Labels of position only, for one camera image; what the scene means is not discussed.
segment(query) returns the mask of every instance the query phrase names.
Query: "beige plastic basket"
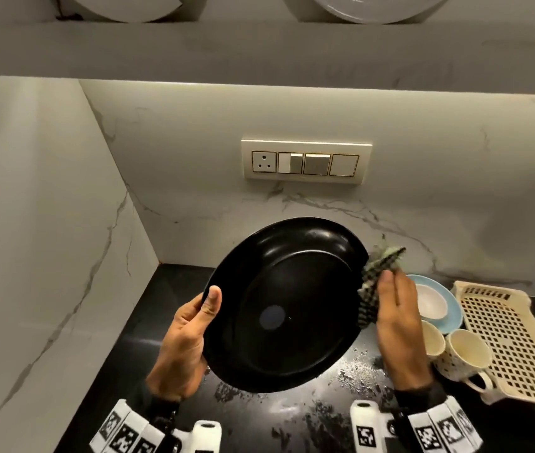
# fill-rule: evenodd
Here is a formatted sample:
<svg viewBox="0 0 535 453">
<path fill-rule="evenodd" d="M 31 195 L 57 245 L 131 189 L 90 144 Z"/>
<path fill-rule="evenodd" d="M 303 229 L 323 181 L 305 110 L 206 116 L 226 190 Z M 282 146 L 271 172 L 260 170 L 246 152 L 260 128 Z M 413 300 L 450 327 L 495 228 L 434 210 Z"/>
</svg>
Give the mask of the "beige plastic basket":
<svg viewBox="0 0 535 453">
<path fill-rule="evenodd" d="M 467 329 L 493 352 L 487 370 L 494 388 L 482 392 L 486 404 L 504 397 L 535 403 L 535 317 L 531 299 L 520 290 L 456 281 L 453 294 L 462 305 Z"/>
</svg>

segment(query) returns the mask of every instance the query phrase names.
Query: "blue plate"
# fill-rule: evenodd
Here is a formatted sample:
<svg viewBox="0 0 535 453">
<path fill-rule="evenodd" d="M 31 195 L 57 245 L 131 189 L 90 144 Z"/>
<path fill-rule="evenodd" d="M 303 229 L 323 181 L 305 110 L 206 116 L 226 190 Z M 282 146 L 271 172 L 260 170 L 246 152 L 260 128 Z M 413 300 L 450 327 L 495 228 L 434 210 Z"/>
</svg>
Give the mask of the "blue plate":
<svg viewBox="0 0 535 453">
<path fill-rule="evenodd" d="M 431 278 L 423 277 L 421 275 L 408 275 L 408 278 L 416 284 L 429 286 L 430 288 L 435 289 L 448 304 L 448 313 L 442 320 L 428 320 L 427 318 L 423 318 L 423 320 L 429 321 L 437 327 L 442 334 L 449 334 L 462 325 L 462 307 L 452 292 L 445 289 L 437 281 L 431 280 Z"/>
</svg>

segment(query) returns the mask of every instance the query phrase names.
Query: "checkered cloth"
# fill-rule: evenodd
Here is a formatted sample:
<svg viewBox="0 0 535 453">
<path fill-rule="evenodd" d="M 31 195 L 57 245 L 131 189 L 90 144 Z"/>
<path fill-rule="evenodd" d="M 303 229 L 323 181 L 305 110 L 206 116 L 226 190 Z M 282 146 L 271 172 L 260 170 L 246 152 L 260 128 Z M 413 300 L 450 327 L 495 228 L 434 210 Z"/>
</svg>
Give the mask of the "checkered cloth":
<svg viewBox="0 0 535 453">
<path fill-rule="evenodd" d="M 357 290 L 360 295 L 360 308 L 357 325 L 361 328 L 376 322 L 378 315 L 377 281 L 383 270 L 397 269 L 397 260 L 406 248 L 380 248 L 370 254 L 362 270 L 362 287 Z"/>
</svg>

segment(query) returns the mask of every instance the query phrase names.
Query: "white marble backsplash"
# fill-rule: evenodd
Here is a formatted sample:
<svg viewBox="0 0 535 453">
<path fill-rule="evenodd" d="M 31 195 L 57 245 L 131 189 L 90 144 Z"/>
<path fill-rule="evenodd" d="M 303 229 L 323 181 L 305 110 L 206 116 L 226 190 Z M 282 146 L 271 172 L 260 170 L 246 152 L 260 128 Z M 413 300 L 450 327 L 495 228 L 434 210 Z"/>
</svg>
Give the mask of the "white marble backsplash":
<svg viewBox="0 0 535 453">
<path fill-rule="evenodd" d="M 535 95 L 82 81 L 158 258 L 216 266 L 289 217 L 409 272 L 535 295 Z M 246 181 L 243 137 L 374 144 L 361 186 Z"/>
<path fill-rule="evenodd" d="M 0 77 L 0 451 L 55 449 L 157 264 L 80 84 Z"/>
</svg>

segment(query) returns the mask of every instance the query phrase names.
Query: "cream mug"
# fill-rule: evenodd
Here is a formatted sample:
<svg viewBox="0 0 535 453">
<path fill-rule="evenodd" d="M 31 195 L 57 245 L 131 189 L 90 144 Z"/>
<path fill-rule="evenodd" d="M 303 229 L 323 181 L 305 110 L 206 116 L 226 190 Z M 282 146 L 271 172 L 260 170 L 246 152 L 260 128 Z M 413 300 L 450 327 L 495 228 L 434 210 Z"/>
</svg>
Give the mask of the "cream mug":
<svg viewBox="0 0 535 453">
<path fill-rule="evenodd" d="M 479 335 L 466 329 L 456 329 L 445 338 L 445 351 L 434 360 L 433 365 L 447 379 L 463 382 L 483 393 L 494 387 L 484 372 L 491 363 L 492 351 Z M 485 389 L 468 380 L 474 375 L 483 379 Z"/>
<path fill-rule="evenodd" d="M 430 361 L 434 361 L 445 350 L 445 339 L 443 334 L 430 322 L 425 320 L 422 323 L 422 339 L 424 340 L 424 349 Z"/>
</svg>

